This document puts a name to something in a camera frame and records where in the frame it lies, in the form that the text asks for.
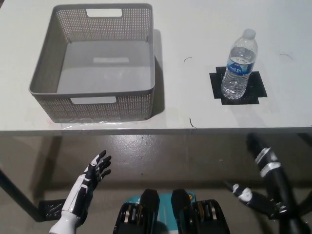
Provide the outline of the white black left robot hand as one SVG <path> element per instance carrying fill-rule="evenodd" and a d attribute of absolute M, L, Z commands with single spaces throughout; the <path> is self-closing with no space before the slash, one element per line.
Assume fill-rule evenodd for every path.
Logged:
<path fill-rule="evenodd" d="M 77 217 L 87 213 L 93 198 L 93 192 L 102 179 L 111 173 L 111 156 L 106 151 L 98 154 L 78 176 L 62 207 L 63 211 L 70 212 Z"/>

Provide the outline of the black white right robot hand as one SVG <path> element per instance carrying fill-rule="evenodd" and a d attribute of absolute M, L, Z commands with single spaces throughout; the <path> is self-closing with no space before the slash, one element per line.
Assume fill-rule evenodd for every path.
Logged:
<path fill-rule="evenodd" d="M 259 136 L 246 137 L 248 151 L 253 156 L 267 191 L 267 196 L 233 182 L 226 187 L 238 200 L 252 210 L 276 220 L 280 234 L 310 234 L 312 231 L 302 216 L 312 211 L 312 195 L 298 204 L 285 170 L 273 149 Z"/>

